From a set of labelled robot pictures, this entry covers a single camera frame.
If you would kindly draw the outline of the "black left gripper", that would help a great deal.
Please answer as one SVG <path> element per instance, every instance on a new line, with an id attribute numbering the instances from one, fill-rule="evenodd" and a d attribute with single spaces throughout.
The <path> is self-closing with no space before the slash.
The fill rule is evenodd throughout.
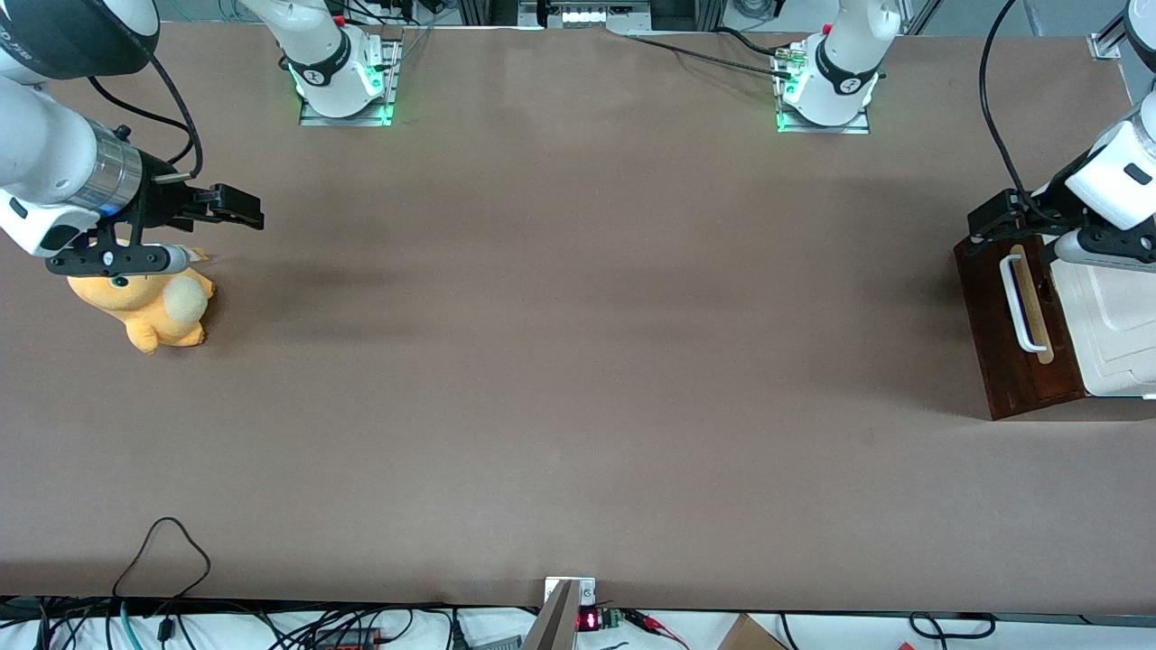
<path id="1" fill-rule="evenodd" d="M 1085 227 L 1085 202 L 1067 189 L 1065 182 L 1048 182 L 1025 195 L 1024 202 L 1018 190 L 1006 189 L 991 198 L 991 202 L 970 210 L 968 242 L 991 244 L 1021 239 L 1027 232 L 1060 237 Z"/>

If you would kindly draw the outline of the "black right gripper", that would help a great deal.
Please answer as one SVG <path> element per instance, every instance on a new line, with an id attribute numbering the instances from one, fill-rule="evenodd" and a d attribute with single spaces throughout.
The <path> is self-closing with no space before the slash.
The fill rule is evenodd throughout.
<path id="1" fill-rule="evenodd" d="M 165 161 L 142 161 L 142 178 L 134 199 L 134 243 L 138 246 L 144 243 L 147 229 L 170 226 L 175 219 L 175 228 L 185 232 L 192 232 L 198 222 L 265 229 L 264 207 L 257 195 L 227 184 L 214 184 L 208 207 L 199 200 L 203 189 L 190 186 L 187 180 L 155 179 L 168 173 L 176 173 L 176 169 Z M 210 214 L 210 208 L 218 214 Z"/>

